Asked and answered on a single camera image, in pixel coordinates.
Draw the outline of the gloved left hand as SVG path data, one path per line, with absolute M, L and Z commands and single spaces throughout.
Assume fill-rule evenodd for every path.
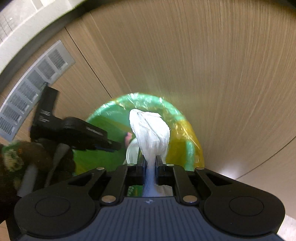
M 57 147 L 57 143 L 45 139 L 38 143 L 15 141 L 7 146 L 1 144 L 1 202 L 16 197 L 29 165 L 47 176 L 54 166 Z

